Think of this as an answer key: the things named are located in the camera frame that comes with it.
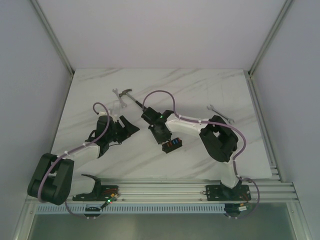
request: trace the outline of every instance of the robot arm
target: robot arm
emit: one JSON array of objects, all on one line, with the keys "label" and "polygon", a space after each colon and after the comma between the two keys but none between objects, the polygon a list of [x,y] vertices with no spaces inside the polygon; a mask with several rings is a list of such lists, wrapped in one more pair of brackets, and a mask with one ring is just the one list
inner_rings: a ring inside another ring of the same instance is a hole
[{"label": "robot arm", "polygon": [[[73,154],[68,154],[66,158],[58,162],[44,182],[41,191],[41,198],[44,201],[61,205],[69,196],[82,194],[86,196],[86,199],[95,200],[100,195],[102,189],[99,178],[87,174],[74,175],[74,170],[105,154],[111,142],[121,144],[132,134],[140,130],[132,125],[124,116],[120,116],[119,119],[124,127],[121,126],[118,120],[114,121],[110,117],[109,127],[102,137],[95,143],[85,146]],[[92,142],[98,138],[106,129],[107,122],[108,117],[106,115],[100,116],[96,124],[96,130],[90,134],[86,142]],[[57,155],[51,153],[45,153],[41,156],[28,186],[27,193],[29,196],[35,198],[38,196],[40,183],[44,179],[49,167],[57,158]]]},{"label": "robot arm", "polygon": [[[237,150],[238,137],[227,127],[194,123],[179,119],[171,110],[164,111],[163,114],[156,112],[148,107],[141,116],[148,124],[155,140],[158,144],[162,144],[162,150],[169,153],[182,146],[182,141],[178,138],[171,140],[173,132],[185,133],[200,138],[204,144],[208,154],[217,161],[220,172],[221,183],[232,189],[239,179],[235,175],[231,155]],[[226,122],[217,115],[211,119],[203,119],[202,122],[208,120],[210,122],[226,124]]]}]

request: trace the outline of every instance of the black mounting bracket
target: black mounting bracket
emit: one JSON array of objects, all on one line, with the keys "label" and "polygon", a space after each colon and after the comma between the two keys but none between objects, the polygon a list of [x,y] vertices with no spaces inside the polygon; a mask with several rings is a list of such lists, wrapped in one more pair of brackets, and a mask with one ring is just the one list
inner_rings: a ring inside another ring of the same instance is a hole
[{"label": "black mounting bracket", "polygon": [[242,185],[239,181],[234,188],[229,188],[224,186],[222,183],[219,185],[206,185],[203,194],[210,202],[220,202],[220,201],[250,201],[251,192],[248,185]]},{"label": "black mounting bracket", "polygon": [[[217,115],[214,115],[209,121],[226,125],[226,122]],[[237,150],[239,139],[228,127],[208,124],[201,129],[199,136],[208,154],[218,162],[228,163],[232,153]]]},{"label": "black mounting bracket", "polygon": [[90,207],[86,207],[85,208],[85,213],[84,215],[86,217],[99,217],[101,215],[101,213],[88,213],[88,212],[100,212],[100,208],[96,207],[96,206],[90,206]]},{"label": "black mounting bracket", "polygon": [[75,202],[105,202],[111,198],[111,194],[118,193],[119,187],[117,185],[101,185],[101,180],[97,177],[95,178],[93,178],[95,184],[91,193],[78,194],[74,196],[72,200]]},{"label": "black mounting bracket", "polygon": [[[110,117],[108,129],[106,130],[104,135],[95,142],[100,147],[99,158],[106,153],[111,142],[117,142],[118,144],[121,144],[124,140],[131,137],[132,134],[140,130],[140,128],[131,124],[124,116],[121,115],[119,119],[123,123],[124,127],[122,127],[119,121],[114,122],[112,117]],[[107,123],[108,116],[100,116],[96,123],[96,130],[93,130],[88,139],[85,141],[92,142],[94,139],[100,136],[106,129]]]}]

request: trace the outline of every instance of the black plastic housing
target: black plastic housing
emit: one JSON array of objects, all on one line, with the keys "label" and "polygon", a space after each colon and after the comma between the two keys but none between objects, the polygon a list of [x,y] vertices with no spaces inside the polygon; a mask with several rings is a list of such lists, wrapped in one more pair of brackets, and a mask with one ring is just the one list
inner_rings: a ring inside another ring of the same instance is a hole
[{"label": "black plastic housing", "polygon": [[[27,193],[29,196],[38,197],[40,183],[49,167],[56,159],[57,156],[51,153],[42,155],[28,186]],[[67,200],[71,190],[74,163],[75,162],[70,159],[60,160],[58,165],[51,172],[56,172],[56,175],[49,176],[43,185],[41,198],[44,201],[55,205],[61,205]]]},{"label": "black plastic housing", "polygon": [[160,116],[160,112],[157,112],[151,107],[147,107],[146,110],[142,113],[141,118],[145,120],[149,125],[154,125],[156,124],[156,121]]},{"label": "black plastic housing", "polygon": [[[210,122],[226,124],[226,122],[217,115],[214,115]],[[201,129],[199,134],[205,149],[209,155],[218,162],[229,162],[232,153],[237,150],[237,135],[228,127],[208,124]]]},{"label": "black plastic housing", "polygon": [[234,188],[229,188],[220,182],[220,185],[206,185],[205,195],[208,201],[250,201],[251,193],[248,185],[239,181]]},{"label": "black plastic housing", "polygon": [[173,140],[170,140],[170,141],[162,144],[162,151],[164,151],[166,154],[168,154],[168,153],[172,152],[173,150],[176,150],[180,147],[182,147],[182,140],[177,137]]},{"label": "black plastic housing", "polygon": [[[124,140],[128,139],[132,134],[138,132],[140,128],[131,124],[124,116],[120,116],[124,127],[121,126],[119,121],[114,122],[110,117],[109,127],[105,134],[95,143],[100,147],[99,158],[106,153],[109,149],[109,144],[112,142],[118,142],[121,144]],[[90,136],[86,142],[91,142],[100,136],[106,129],[108,123],[108,116],[103,115],[98,118],[96,123],[96,130],[94,131],[94,137]]]}]

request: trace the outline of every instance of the glass panel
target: glass panel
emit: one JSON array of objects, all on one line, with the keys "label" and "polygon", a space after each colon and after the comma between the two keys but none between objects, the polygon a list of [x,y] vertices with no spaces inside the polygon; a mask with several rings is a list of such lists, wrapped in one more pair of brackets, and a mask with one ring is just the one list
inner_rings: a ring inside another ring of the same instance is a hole
[{"label": "glass panel", "polygon": [[248,218],[221,214],[106,214],[97,220],[36,215],[29,240],[295,240],[286,204],[263,203]]}]

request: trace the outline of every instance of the hammer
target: hammer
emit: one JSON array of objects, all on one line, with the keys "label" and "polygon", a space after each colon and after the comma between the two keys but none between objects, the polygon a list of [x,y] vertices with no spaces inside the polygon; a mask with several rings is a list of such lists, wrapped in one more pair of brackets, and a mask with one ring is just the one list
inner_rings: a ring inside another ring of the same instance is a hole
[{"label": "hammer", "polygon": [[141,104],[139,101],[137,101],[133,96],[131,96],[131,94],[129,94],[129,92],[132,92],[132,88],[126,89],[126,90],[122,91],[122,93],[119,94],[119,97],[121,98],[123,95],[127,95],[127,96],[128,96],[129,98],[131,98],[136,104],[138,104],[138,106],[139,106],[140,108],[142,108],[142,104]]}]

